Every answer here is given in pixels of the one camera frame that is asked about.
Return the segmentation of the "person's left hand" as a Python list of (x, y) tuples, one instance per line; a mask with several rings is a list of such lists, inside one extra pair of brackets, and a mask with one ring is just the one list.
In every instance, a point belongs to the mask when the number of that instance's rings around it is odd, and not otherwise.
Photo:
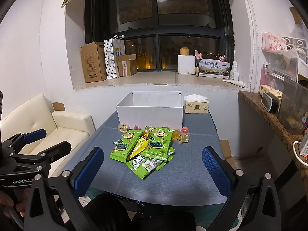
[(3, 212), (5, 217), (12, 218), (12, 216), (9, 213), (8, 207), (16, 207), (16, 210), (20, 213), (20, 215), (23, 218), (25, 217), (29, 191), (30, 191), (29, 188), (22, 190), (21, 201), (18, 204), (14, 204), (11, 197), (6, 193), (4, 193), (3, 191), (0, 192), (1, 211)]

